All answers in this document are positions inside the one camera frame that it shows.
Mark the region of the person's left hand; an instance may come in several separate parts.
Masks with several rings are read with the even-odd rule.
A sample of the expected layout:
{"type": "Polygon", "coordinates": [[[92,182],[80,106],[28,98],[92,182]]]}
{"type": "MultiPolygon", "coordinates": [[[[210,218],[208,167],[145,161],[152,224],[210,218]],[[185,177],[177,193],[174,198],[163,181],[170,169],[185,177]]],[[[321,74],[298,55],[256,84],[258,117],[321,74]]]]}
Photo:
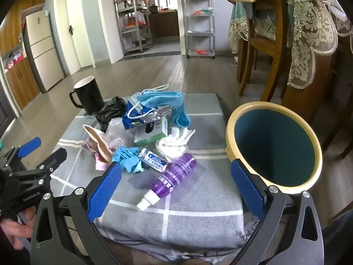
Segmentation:
{"type": "Polygon", "coordinates": [[[10,219],[4,219],[1,221],[1,229],[15,250],[22,250],[24,247],[20,238],[28,239],[32,237],[35,216],[36,208],[32,206],[24,211],[24,217],[26,218],[24,224],[20,224],[10,219]]]}

